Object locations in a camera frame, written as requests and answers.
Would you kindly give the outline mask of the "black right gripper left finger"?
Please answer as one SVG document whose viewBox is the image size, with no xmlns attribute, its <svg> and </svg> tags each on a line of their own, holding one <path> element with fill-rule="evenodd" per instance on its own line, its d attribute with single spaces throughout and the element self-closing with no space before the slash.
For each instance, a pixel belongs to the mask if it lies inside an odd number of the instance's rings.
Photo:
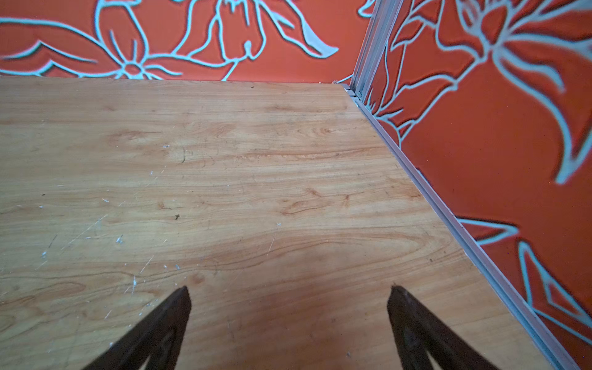
<svg viewBox="0 0 592 370">
<path fill-rule="evenodd" d="M 86 368 L 174 369 L 191 308 L 188 288 L 178 288 Z"/>
</svg>

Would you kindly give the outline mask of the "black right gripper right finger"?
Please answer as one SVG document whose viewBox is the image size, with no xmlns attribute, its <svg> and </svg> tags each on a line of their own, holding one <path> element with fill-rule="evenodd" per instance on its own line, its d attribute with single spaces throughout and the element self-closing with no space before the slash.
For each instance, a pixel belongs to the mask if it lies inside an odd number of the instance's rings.
<svg viewBox="0 0 592 370">
<path fill-rule="evenodd" d="M 496 368 L 404 287 L 392 286 L 387 311 L 402 368 Z"/>
</svg>

